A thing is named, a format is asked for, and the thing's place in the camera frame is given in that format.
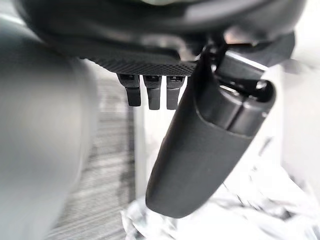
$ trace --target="textured black plastic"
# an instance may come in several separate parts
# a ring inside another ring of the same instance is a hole
[[[122,74],[190,76],[208,36],[272,41],[293,30],[306,0],[206,0],[151,6],[117,0],[16,0],[41,38]]]
[[[244,103],[250,106],[245,111]],[[256,103],[220,90],[210,62],[202,58],[162,142],[146,191],[147,207],[173,218],[198,209],[227,178],[263,123],[250,108],[267,114],[273,103],[274,96]]]

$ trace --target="gray floor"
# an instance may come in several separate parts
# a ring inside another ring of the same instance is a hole
[[[124,239],[120,211],[135,199],[134,121],[125,90],[96,66],[99,128],[81,180],[47,240]]]

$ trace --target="gray carpet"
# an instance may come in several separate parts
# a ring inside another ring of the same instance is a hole
[[[133,111],[114,75],[94,68],[100,96],[97,136],[81,180],[47,240],[125,237],[120,211],[135,199]]]

